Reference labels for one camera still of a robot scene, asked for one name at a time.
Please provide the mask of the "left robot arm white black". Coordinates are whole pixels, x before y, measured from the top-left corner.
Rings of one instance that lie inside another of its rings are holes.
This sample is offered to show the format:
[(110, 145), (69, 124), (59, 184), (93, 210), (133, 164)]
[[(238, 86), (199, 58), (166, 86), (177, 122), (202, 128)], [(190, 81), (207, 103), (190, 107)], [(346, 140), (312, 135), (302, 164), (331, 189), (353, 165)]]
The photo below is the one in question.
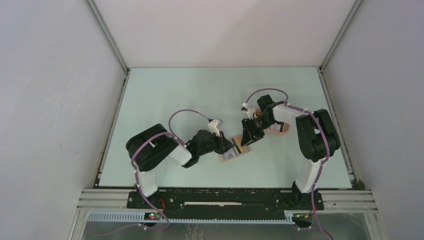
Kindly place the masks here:
[(166, 158), (175, 160), (180, 166), (190, 168), (200, 157), (216, 153), (223, 155), (234, 147), (224, 132), (200, 129), (187, 142), (177, 137), (158, 123), (130, 138), (125, 149), (134, 168), (136, 187), (141, 191), (138, 201), (145, 208), (153, 208), (158, 202), (159, 189), (155, 168)]

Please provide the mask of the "pink oval card tray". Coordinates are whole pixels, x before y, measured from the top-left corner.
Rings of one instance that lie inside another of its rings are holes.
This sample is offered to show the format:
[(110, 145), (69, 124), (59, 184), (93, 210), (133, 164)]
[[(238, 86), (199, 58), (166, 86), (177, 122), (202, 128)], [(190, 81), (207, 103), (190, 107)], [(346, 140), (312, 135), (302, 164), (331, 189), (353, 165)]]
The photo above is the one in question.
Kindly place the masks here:
[(273, 125), (271, 125), (270, 127), (268, 127), (267, 129), (264, 130), (265, 133), (268, 134), (273, 134), (273, 135), (278, 135), (278, 136), (283, 136), (286, 135), (288, 133), (290, 129), (290, 125), (287, 123), (275, 123)]

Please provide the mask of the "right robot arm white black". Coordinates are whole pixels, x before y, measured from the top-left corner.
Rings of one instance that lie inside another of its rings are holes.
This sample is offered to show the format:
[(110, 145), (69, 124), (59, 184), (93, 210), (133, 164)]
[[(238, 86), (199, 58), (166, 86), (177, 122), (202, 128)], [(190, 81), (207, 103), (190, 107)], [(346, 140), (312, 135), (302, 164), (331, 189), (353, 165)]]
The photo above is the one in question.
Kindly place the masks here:
[(260, 113), (242, 104), (247, 118), (242, 122), (242, 146), (249, 146), (265, 136), (265, 130), (275, 124), (289, 124), (297, 133), (298, 145), (305, 161), (293, 182), (291, 204), (304, 209), (314, 198), (324, 165), (341, 147), (339, 135), (326, 109), (313, 112), (287, 101), (274, 101), (270, 95), (257, 100)]

